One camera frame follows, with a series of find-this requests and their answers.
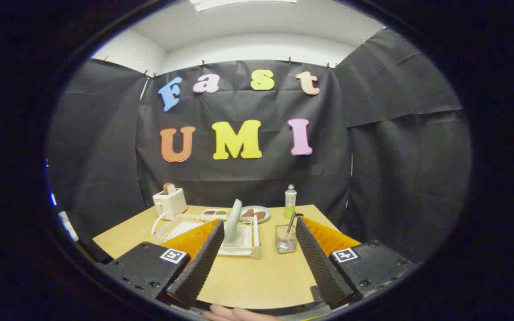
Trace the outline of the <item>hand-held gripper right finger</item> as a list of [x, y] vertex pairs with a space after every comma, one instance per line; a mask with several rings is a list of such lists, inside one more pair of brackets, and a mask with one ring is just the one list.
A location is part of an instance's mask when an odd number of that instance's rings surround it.
[[298, 217], [295, 235], [331, 309], [376, 294], [418, 267], [379, 240], [360, 243], [310, 218]]

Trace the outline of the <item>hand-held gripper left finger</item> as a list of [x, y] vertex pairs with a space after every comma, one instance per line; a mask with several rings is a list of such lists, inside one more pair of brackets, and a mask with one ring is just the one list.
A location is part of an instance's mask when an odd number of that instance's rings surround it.
[[98, 269], [140, 297], [189, 309], [197, 300], [224, 240], [215, 219], [163, 244], [141, 242]]

